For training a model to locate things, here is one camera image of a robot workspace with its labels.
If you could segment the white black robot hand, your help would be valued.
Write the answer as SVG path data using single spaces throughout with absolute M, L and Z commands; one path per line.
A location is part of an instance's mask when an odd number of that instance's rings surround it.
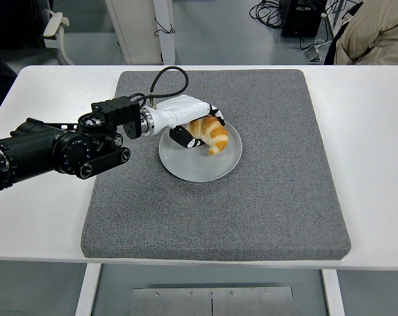
M 142 132 L 145 134 L 157 134 L 163 128 L 170 128 L 170 138 L 185 148 L 198 147 L 205 144 L 203 137 L 193 136 L 183 124 L 204 117 L 215 117 L 224 126 L 225 121 L 221 111 L 189 95 L 180 95 L 161 103 L 155 108 L 145 107 L 141 110 L 146 121 Z

